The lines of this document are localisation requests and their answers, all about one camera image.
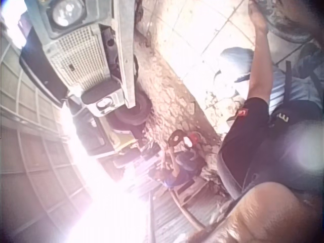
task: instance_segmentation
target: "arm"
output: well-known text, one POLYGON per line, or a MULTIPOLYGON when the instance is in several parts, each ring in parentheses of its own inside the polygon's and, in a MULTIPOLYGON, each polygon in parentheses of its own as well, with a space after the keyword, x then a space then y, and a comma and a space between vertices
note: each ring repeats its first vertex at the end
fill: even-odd
POLYGON ((176 157, 174 155, 174 148, 170 147, 169 151, 170 151, 170 156, 171 156, 172 165, 173 165, 172 175, 174 177, 177 177, 178 174, 180 173, 180 167, 179 167, 178 163, 176 162, 176 157))
POLYGON ((267 22, 254 0, 250 0, 249 2, 249 15, 255 27, 256 42, 251 67, 248 99, 257 97, 269 103, 273 85, 273 70, 267 38, 267 22))

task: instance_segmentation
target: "man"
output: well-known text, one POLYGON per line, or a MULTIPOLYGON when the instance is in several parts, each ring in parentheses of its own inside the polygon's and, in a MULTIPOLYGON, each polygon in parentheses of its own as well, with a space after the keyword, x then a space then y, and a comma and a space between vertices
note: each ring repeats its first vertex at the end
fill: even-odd
POLYGON ((219 222, 187 242, 318 242, 313 237, 322 225, 323 54, 307 47, 289 80, 289 67, 286 76, 272 65, 267 23, 253 0, 249 15, 254 53, 227 49, 220 62, 222 75, 236 81, 241 95, 248 85, 217 164, 233 202, 219 222))
POLYGON ((161 182, 167 188, 173 188, 190 181, 193 177, 201 173, 201 169, 206 165, 204 159, 197 154, 194 149, 174 153, 174 148, 167 149, 170 152, 172 170, 166 168, 165 157, 162 157, 161 169, 153 168, 148 172, 148 176, 153 180, 161 182))

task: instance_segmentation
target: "wall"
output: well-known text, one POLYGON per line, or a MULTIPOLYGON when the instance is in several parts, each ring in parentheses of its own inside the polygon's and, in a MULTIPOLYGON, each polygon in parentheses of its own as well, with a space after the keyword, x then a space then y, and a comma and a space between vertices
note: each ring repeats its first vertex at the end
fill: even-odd
POLYGON ((61 111, 29 80, 1 33, 1 227, 14 242, 63 242, 92 198, 61 111))

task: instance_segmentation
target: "bright light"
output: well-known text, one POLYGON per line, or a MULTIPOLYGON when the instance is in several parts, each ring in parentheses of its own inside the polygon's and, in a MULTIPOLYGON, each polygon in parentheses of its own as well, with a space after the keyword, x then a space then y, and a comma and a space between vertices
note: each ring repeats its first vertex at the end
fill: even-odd
POLYGON ((8 28, 7 34, 12 39, 14 45, 22 48, 26 44, 26 39, 18 27, 20 16, 27 11, 24 0, 8 0, 2 6, 2 17, 8 28))
POLYGON ((72 229, 67 242, 142 242, 146 234, 146 203, 123 193, 121 186, 87 155, 66 106, 62 110, 62 119, 64 133, 70 137, 74 161, 94 197, 94 203, 72 229))

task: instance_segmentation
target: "white tile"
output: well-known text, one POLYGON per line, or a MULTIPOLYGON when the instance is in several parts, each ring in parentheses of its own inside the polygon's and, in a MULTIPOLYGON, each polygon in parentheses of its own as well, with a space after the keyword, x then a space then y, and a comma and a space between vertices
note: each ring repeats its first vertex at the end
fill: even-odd
POLYGON ((232 23, 227 22, 203 53, 202 58, 214 71, 218 71, 219 55, 224 49, 231 47, 254 49, 249 39, 247 39, 232 23))
POLYGON ((249 0, 244 0, 229 20, 239 28, 252 43, 255 42, 254 25, 249 17, 249 0))
POLYGON ((171 36, 172 29, 159 17, 153 15, 148 31, 152 47, 164 56, 167 50, 167 41, 171 36))
POLYGON ((186 0, 156 0, 154 14, 173 27, 186 0))
POLYGON ((276 36, 272 32, 268 33, 268 40, 271 52, 271 58, 274 63, 277 63, 285 56, 295 51, 301 44, 288 42, 276 36))
POLYGON ((153 12, 156 0, 143 0, 142 6, 153 12))
POLYGON ((144 10, 143 18, 139 23, 137 23, 136 28, 142 35, 146 36, 151 21, 151 17, 152 17, 152 12, 146 9, 145 7, 143 7, 143 10, 144 10))
POLYGON ((178 77, 183 77, 199 60, 199 54, 177 33, 173 32, 168 43, 165 60, 178 77))
POLYGON ((201 53, 225 22, 224 16, 202 1, 187 0, 174 30, 201 53))
POLYGON ((215 72, 208 65, 199 62, 183 78, 183 83, 202 109, 205 108, 206 91, 213 87, 214 76, 215 72))
POLYGON ((202 0, 226 18, 233 13, 242 0, 202 0))
MULTIPOLYGON (((250 20, 248 13, 248 3, 249 0, 244 0, 239 6, 230 21, 240 29, 252 43, 255 43, 255 30, 254 26, 250 20)), ((282 58, 293 52, 300 44, 294 44, 281 39, 272 32, 268 33, 268 40, 270 45, 270 51, 272 56, 272 61, 274 63, 280 61, 282 58)))

